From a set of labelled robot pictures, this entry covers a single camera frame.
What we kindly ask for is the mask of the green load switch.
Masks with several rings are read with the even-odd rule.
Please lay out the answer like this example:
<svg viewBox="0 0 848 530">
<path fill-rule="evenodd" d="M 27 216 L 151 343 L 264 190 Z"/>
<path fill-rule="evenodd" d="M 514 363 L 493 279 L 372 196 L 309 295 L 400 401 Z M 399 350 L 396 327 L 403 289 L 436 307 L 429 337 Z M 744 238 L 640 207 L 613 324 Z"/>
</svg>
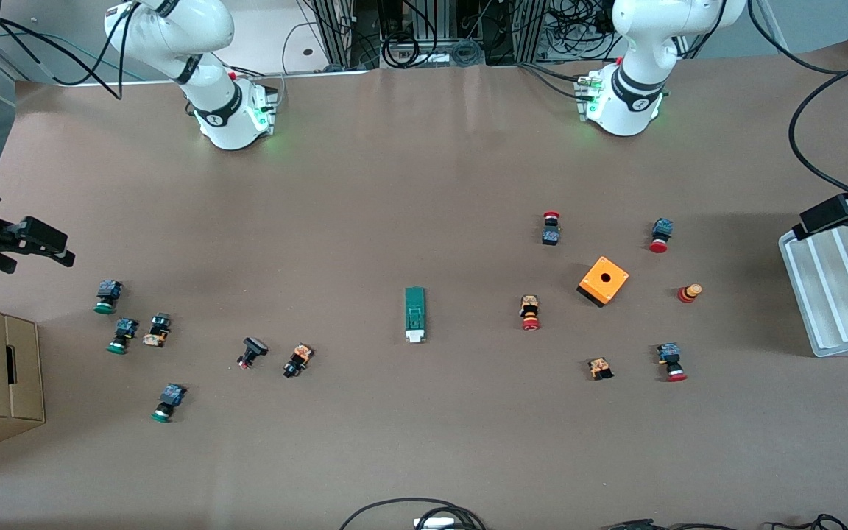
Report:
<svg viewBox="0 0 848 530">
<path fill-rule="evenodd" d="M 411 345 L 420 345 L 426 340 L 426 291 L 423 286 L 407 286 L 405 289 L 405 339 Z"/>
</svg>

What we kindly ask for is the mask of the green pushbutton blue contact block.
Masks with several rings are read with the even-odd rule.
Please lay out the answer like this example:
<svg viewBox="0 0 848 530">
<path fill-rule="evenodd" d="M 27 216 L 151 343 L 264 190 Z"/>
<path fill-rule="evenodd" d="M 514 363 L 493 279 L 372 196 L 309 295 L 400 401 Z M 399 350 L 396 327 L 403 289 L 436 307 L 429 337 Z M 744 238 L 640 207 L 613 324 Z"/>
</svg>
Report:
<svg viewBox="0 0 848 530">
<path fill-rule="evenodd" d="M 115 334 L 113 339 L 108 342 L 107 348 L 109 353 L 115 355 L 125 355 L 127 353 L 130 340 L 134 339 L 137 334 L 139 321 L 129 318 L 121 318 L 116 322 Z"/>
<path fill-rule="evenodd" d="M 151 418 L 155 422 L 168 423 L 175 409 L 183 402 L 186 395 L 186 388 L 179 384 L 169 384 L 165 386 L 161 395 L 160 403 L 152 412 Z"/>
<path fill-rule="evenodd" d="M 104 315 L 114 314 L 121 297 L 122 288 L 124 288 L 124 285 L 117 280 L 107 279 L 101 281 L 96 293 L 97 302 L 94 305 L 94 311 Z"/>
</svg>

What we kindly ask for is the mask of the white grooved tray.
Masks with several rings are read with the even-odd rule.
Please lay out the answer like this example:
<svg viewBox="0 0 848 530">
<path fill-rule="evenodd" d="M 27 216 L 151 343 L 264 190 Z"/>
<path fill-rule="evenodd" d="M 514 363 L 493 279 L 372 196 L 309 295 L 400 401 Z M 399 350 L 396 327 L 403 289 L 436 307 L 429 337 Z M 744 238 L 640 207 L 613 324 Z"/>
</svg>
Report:
<svg viewBox="0 0 848 530">
<path fill-rule="evenodd" d="M 814 356 L 848 356 L 848 224 L 778 244 Z"/>
</svg>

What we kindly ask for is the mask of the red pushbutton blue contact block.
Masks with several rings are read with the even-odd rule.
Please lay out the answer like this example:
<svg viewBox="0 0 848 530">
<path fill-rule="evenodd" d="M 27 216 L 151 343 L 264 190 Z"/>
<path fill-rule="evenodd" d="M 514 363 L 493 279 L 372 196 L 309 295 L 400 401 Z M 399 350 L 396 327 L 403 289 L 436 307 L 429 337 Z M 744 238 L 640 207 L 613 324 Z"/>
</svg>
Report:
<svg viewBox="0 0 848 530">
<path fill-rule="evenodd" d="M 669 382 L 685 381 L 688 378 L 683 366 L 681 366 L 680 353 L 679 345 L 676 342 L 657 345 L 657 361 L 665 367 Z"/>
<path fill-rule="evenodd" d="M 651 229 L 649 250 L 654 254 L 663 254 L 668 250 L 668 242 L 674 232 L 674 223 L 666 218 L 660 218 Z"/>
</svg>

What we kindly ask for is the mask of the black pushbutton red tip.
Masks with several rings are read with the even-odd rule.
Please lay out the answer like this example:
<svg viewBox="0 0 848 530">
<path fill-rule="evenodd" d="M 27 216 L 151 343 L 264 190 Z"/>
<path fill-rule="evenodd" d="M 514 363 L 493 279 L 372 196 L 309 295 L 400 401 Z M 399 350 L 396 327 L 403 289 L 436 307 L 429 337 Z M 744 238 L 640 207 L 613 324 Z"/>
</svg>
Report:
<svg viewBox="0 0 848 530">
<path fill-rule="evenodd" d="M 245 346 L 245 351 L 236 360 L 243 370 L 249 369 L 257 358 L 265 356 L 269 352 L 269 347 L 261 340 L 253 338 L 253 336 L 246 336 L 243 340 L 243 345 Z"/>
</svg>

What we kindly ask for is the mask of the black selector orange contact block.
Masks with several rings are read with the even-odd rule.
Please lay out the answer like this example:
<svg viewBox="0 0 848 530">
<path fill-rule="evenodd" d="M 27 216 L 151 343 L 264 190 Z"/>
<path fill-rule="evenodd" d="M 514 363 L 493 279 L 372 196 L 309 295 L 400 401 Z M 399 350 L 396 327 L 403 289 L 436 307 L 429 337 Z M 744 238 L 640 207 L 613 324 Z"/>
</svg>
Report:
<svg viewBox="0 0 848 530">
<path fill-rule="evenodd" d="M 300 373 L 307 368 L 313 356 L 315 356 L 315 352 L 310 346 L 303 344 L 302 342 L 299 343 L 293 349 L 292 356 L 290 356 L 289 361 L 287 361 L 285 367 L 283 367 L 283 376 L 286 378 L 299 376 Z"/>
</svg>

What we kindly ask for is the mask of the brown paper table cover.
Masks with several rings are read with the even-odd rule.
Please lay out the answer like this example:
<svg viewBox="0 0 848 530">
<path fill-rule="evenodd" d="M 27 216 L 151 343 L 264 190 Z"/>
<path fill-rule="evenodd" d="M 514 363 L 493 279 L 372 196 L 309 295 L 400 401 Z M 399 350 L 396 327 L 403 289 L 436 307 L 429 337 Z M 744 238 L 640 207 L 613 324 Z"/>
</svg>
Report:
<svg viewBox="0 0 848 530">
<path fill-rule="evenodd" d="M 0 443 L 0 529 L 314 530 L 398 497 L 493 528 L 848 524 L 848 358 L 810 354 L 778 248 L 834 194 L 786 140 L 821 80 L 687 61 L 650 128 L 613 138 L 515 69 L 300 77 L 277 134 L 236 153 L 169 83 L 21 86 L 0 214 L 56 225 L 77 262 L 0 274 L 0 310 L 38 323 L 47 415 Z M 576 291 L 599 256 L 629 273 L 603 308 Z M 139 326 L 115 355 L 121 318 Z M 243 370 L 246 336 L 269 352 Z M 185 398 L 155 422 L 169 384 Z"/>
</svg>

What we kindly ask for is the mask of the orange button enclosure box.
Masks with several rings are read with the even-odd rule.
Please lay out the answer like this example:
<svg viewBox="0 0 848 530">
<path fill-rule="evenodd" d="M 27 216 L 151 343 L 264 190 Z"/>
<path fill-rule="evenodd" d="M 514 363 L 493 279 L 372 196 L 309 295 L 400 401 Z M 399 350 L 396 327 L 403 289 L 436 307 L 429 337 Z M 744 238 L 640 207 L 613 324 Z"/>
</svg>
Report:
<svg viewBox="0 0 848 530">
<path fill-rule="evenodd" d="M 599 256 L 576 285 L 576 291 L 593 305 L 603 308 L 616 298 L 627 279 L 629 273 L 625 269 L 606 256 Z"/>
</svg>

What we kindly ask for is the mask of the aluminium frame rack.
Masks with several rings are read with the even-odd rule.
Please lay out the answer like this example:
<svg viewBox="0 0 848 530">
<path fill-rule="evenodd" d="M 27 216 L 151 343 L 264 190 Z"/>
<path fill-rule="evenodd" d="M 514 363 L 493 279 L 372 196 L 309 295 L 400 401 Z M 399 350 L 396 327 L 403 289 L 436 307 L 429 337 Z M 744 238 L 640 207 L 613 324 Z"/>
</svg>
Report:
<svg viewBox="0 0 848 530">
<path fill-rule="evenodd" d="M 333 71 L 535 63 L 555 0 L 296 0 Z"/>
</svg>

